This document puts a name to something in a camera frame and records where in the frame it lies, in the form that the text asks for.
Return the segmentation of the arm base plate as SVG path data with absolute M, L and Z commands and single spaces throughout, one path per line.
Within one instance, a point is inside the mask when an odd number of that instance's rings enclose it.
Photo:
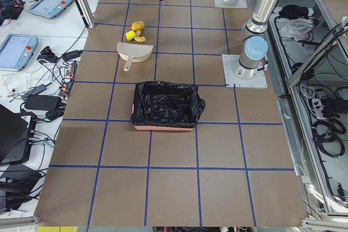
M 246 69 L 240 65 L 239 57 L 240 55 L 237 54 L 222 55 L 225 86 L 247 89 L 267 89 L 268 84 L 262 62 L 260 61 L 258 63 L 257 68 Z
M 246 0 L 214 0 L 216 8 L 246 9 Z

